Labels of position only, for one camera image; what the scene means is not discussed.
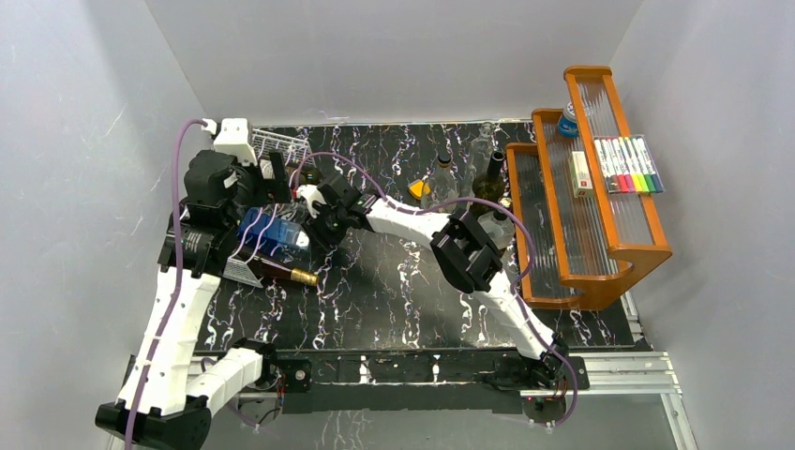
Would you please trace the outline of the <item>clear round glass bottle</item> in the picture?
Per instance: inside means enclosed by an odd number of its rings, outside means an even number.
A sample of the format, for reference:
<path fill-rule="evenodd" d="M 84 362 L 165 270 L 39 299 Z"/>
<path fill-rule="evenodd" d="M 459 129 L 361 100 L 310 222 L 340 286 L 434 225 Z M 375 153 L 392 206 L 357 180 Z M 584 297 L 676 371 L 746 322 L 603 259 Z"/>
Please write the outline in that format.
<path fill-rule="evenodd" d="M 420 203 L 423 209 L 441 205 L 458 197 L 458 181 L 451 172 L 452 157 L 448 151 L 437 154 L 436 165 L 425 183 L 430 193 Z"/>

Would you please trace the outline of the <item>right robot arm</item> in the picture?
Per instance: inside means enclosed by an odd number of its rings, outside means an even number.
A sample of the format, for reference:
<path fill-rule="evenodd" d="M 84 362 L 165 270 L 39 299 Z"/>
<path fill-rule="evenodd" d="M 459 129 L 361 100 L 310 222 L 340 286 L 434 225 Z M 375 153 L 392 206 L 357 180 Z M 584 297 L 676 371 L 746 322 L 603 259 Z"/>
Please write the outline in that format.
<path fill-rule="evenodd" d="M 478 300 L 510 334 L 523 360 L 515 386 L 578 390 L 567 345 L 520 298 L 496 244 L 469 211 L 420 210 L 382 191 L 366 194 L 341 175 L 318 186 L 300 186 L 294 194 L 309 212 L 303 222 L 306 234 L 325 251 L 350 229 L 394 235 L 429 249 L 448 284 Z"/>

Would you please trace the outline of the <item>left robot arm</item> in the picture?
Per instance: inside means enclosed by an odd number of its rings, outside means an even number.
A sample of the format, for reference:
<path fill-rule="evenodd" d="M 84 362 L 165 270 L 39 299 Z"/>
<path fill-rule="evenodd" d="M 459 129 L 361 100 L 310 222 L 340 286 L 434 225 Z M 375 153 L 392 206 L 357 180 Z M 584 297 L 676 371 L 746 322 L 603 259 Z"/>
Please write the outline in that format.
<path fill-rule="evenodd" d="M 157 294 L 140 351 L 117 398 L 95 423 L 126 448 L 198 449 L 213 417 L 248 388 L 284 383 L 275 348 L 240 339 L 196 379 L 189 376 L 203 317 L 230 275 L 266 273 L 241 245 L 238 230 L 255 206 L 290 200 L 282 155 L 199 152 L 180 176 L 172 218 L 158 256 Z"/>

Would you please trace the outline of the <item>blue liquor bottle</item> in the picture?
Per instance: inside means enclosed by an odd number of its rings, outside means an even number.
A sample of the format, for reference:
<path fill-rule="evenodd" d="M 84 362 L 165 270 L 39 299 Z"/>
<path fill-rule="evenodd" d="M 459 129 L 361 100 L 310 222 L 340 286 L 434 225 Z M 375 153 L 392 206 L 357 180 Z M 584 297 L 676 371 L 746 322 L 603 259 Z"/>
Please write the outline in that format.
<path fill-rule="evenodd" d="M 248 248 L 271 252 L 277 248 L 290 251 L 309 250 L 310 241 L 298 223 L 273 217 L 264 208 L 251 208 L 238 227 L 237 237 Z"/>

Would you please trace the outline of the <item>clear square liquor bottle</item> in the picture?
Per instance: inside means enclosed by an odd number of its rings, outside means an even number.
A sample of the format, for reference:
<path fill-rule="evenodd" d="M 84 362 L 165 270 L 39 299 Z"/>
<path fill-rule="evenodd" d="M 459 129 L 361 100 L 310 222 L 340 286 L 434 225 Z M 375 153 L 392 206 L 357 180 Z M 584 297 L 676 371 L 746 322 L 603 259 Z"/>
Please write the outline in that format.
<path fill-rule="evenodd" d="M 500 252 L 504 252 L 514 239 L 515 224 L 500 211 L 492 210 L 485 213 L 478 218 L 478 223 Z"/>

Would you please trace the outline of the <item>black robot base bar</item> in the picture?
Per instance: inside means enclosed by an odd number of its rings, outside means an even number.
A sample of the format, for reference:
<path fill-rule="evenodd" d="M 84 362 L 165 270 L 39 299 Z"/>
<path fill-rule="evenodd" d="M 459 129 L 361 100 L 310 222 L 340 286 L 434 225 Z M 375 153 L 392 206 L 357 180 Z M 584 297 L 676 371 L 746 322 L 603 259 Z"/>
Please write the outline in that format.
<path fill-rule="evenodd" d="M 268 391 L 246 389 L 247 412 L 261 417 L 273 399 L 283 413 L 335 411 L 486 410 L 556 421 L 567 401 L 592 386 L 583 358 L 553 362 L 556 376 L 513 348 L 413 351 L 277 352 L 268 374 L 279 383 Z"/>

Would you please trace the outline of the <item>dark silver-capped wine bottle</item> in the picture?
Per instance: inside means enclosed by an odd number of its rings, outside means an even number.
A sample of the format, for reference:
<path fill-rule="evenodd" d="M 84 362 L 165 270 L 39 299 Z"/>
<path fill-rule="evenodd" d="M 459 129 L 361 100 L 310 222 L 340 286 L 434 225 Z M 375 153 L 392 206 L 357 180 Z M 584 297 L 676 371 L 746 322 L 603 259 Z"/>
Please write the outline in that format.
<path fill-rule="evenodd" d="M 297 185 L 319 185 L 323 180 L 323 175 L 320 170 L 314 166 L 304 166 L 298 170 L 297 166 L 287 166 L 288 185 L 291 188 Z"/>

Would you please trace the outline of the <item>dark green wine bottle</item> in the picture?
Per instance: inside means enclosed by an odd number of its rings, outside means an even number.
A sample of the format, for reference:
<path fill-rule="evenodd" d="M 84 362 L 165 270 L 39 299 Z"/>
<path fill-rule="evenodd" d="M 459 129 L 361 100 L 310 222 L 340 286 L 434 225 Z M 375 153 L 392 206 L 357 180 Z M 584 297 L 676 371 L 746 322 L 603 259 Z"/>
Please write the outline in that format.
<path fill-rule="evenodd" d="M 502 174 L 505 154 L 494 150 L 489 158 L 486 169 L 478 174 L 472 182 L 474 198 L 497 203 L 505 192 L 505 180 Z"/>

